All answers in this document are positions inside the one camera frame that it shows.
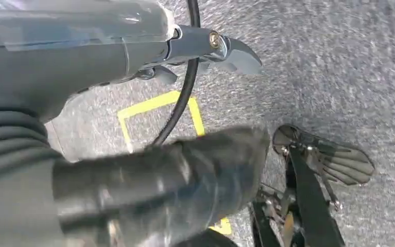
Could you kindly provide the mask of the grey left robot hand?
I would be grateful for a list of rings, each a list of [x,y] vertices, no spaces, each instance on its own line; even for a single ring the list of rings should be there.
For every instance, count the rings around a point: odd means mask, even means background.
[[[0,246],[196,246],[256,195],[270,137],[237,126],[171,144],[199,64],[256,74],[243,42],[178,25],[158,1],[0,1]],[[187,62],[174,111],[145,151],[69,162],[45,123],[67,100]]]

